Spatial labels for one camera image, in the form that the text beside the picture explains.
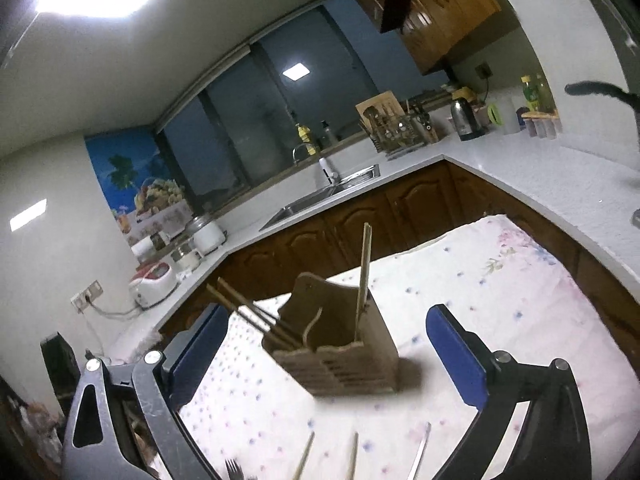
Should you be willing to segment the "wooden cutting board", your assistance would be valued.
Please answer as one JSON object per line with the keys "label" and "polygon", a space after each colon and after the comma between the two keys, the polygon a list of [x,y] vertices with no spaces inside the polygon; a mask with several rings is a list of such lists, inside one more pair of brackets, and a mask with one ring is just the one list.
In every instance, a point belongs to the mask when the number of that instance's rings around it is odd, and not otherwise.
{"label": "wooden cutting board", "polygon": [[364,114],[367,108],[374,107],[383,116],[402,116],[405,114],[404,109],[400,105],[398,99],[391,91],[385,91],[377,96],[362,101],[356,105],[356,111],[358,112],[363,125],[368,130],[372,129],[369,118]]}

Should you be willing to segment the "sink faucet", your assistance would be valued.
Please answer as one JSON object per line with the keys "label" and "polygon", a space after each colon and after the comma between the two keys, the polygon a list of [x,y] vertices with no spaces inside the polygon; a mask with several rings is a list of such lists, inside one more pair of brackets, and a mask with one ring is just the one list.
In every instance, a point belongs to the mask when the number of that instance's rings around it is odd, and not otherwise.
{"label": "sink faucet", "polygon": [[314,144],[310,142],[303,142],[292,149],[292,159],[294,165],[297,165],[300,162],[300,158],[298,157],[299,153],[305,153],[317,162],[322,174],[328,181],[329,185],[337,185],[337,183],[340,182],[340,175],[338,174],[338,172],[333,169],[333,167],[325,157],[319,155],[319,152]]}

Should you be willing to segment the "yellow detergent bottle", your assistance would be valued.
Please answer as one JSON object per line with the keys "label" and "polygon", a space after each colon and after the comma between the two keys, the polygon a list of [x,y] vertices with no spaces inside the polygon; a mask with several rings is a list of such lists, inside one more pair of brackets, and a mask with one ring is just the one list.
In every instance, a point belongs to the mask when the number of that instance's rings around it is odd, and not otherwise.
{"label": "yellow detergent bottle", "polygon": [[308,154],[310,156],[317,155],[320,152],[320,148],[318,147],[316,140],[314,140],[311,128],[301,124],[300,122],[298,122],[295,127],[299,139],[302,140],[303,144],[306,146]]}

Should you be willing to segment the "dish drying rack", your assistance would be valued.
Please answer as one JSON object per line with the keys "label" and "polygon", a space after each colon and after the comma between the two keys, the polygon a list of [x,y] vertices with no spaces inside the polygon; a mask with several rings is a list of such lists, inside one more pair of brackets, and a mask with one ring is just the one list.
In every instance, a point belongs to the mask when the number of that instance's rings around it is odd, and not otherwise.
{"label": "dish drying rack", "polygon": [[410,153],[420,146],[439,141],[430,115],[415,107],[410,107],[408,114],[397,115],[369,106],[361,114],[360,126],[376,151],[388,158]]}

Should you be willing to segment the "spice jar rack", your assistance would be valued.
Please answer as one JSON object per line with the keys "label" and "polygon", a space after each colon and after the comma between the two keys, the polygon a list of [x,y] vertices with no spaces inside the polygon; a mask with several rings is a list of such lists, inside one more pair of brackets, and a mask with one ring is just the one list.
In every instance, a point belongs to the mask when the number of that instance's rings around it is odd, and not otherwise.
{"label": "spice jar rack", "polygon": [[524,125],[530,136],[539,139],[556,139],[563,131],[560,116],[555,110],[548,112],[525,112],[522,114]]}

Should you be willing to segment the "wooden upper cabinet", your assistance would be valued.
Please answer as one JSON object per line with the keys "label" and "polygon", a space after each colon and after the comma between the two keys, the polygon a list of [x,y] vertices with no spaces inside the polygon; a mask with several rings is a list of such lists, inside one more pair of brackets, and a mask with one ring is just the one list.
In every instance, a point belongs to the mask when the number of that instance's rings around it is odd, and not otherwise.
{"label": "wooden upper cabinet", "polygon": [[394,32],[422,74],[488,18],[498,0],[356,0],[381,34]]}

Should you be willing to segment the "white pot cooker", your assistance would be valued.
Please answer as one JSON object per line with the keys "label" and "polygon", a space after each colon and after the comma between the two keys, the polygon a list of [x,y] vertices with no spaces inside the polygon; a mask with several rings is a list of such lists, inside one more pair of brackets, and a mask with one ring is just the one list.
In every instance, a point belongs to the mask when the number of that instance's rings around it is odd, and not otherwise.
{"label": "white pot cooker", "polygon": [[193,218],[184,230],[190,237],[193,246],[203,256],[206,256],[220,247],[227,237],[210,214],[201,214]]}

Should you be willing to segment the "electric kettle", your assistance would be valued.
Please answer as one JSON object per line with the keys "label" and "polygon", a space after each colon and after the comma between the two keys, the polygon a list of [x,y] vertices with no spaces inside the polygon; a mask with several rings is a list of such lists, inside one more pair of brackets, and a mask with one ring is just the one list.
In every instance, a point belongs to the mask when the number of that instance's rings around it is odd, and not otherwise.
{"label": "electric kettle", "polygon": [[453,99],[450,112],[461,141],[474,140],[485,135],[486,129],[478,122],[472,105],[465,98]]}

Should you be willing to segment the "stainless steel sink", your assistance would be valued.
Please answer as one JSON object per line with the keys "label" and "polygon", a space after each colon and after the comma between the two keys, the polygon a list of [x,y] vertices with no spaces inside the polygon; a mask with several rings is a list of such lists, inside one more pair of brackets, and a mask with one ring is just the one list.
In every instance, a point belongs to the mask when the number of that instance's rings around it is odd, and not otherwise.
{"label": "stainless steel sink", "polygon": [[324,188],[320,188],[320,190],[309,193],[298,200],[294,200],[294,202],[283,206],[260,228],[260,230],[263,231],[265,229],[269,229],[284,220],[288,220],[289,218],[296,216],[296,214],[300,214],[311,207],[325,202],[332,196],[376,179],[380,174],[380,166],[378,166],[378,164],[355,171],[344,177],[342,180],[339,180],[337,184],[330,184]]}

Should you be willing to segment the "silver fork left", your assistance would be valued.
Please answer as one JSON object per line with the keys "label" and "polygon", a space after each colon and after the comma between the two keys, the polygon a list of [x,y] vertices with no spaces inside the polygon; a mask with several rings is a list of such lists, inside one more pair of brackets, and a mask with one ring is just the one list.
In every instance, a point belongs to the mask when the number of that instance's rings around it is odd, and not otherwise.
{"label": "silver fork left", "polygon": [[244,480],[244,472],[236,460],[226,460],[224,462],[230,480]]}

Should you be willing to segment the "wooden utensil holder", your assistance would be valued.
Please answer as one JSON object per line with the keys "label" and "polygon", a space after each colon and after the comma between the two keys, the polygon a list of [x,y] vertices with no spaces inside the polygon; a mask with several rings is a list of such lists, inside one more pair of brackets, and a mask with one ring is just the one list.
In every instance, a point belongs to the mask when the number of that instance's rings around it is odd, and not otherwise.
{"label": "wooden utensil holder", "polygon": [[271,339],[262,348],[312,396],[354,396],[398,388],[399,356],[380,310],[369,295],[357,306],[359,289],[299,274],[277,326],[302,337],[284,350]]}

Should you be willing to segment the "fruit wall poster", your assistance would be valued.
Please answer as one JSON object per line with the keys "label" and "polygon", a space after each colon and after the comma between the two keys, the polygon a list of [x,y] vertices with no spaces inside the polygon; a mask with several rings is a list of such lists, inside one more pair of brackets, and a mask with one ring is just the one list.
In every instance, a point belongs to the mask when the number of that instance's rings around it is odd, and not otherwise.
{"label": "fruit wall poster", "polygon": [[85,146],[107,206],[128,245],[159,232],[172,240],[183,232],[193,211],[150,129],[87,136]]}

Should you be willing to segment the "white red rice cooker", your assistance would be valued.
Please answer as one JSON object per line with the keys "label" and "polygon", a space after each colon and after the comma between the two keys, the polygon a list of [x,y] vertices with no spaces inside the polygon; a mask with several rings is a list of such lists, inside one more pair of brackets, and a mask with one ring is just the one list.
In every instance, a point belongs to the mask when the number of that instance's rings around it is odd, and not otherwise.
{"label": "white red rice cooker", "polygon": [[131,278],[128,290],[132,301],[149,309],[166,299],[178,286],[178,278],[170,264],[159,261],[141,268]]}

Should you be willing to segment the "floral white table cloth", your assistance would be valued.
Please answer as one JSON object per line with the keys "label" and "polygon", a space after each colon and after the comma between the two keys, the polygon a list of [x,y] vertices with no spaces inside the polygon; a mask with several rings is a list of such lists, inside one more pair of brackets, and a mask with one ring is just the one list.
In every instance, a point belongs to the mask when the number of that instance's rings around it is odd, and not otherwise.
{"label": "floral white table cloth", "polygon": [[478,220],[376,260],[370,287],[400,357],[398,390],[311,396],[268,356],[256,330],[232,318],[198,391],[179,413],[217,470],[236,460],[248,476],[292,478],[313,431],[302,478],[345,479],[357,431],[355,479],[403,479],[429,422],[418,476],[432,478],[475,416],[427,337],[425,318],[435,304],[518,362],[570,364],[594,478],[605,478],[638,434],[639,382],[626,356],[570,272],[507,218]]}

